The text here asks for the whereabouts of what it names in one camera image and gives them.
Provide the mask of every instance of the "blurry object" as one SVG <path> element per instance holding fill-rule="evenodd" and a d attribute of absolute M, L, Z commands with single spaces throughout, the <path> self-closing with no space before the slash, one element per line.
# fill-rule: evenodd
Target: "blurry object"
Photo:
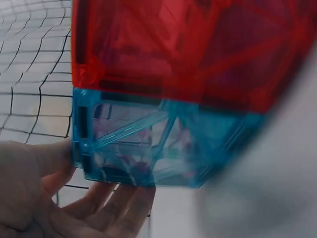
<path fill-rule="evenodd" d="M 199 187 L 250 141 L 309 52 L 312 0 L 75 0 L 74 163 Z"/>

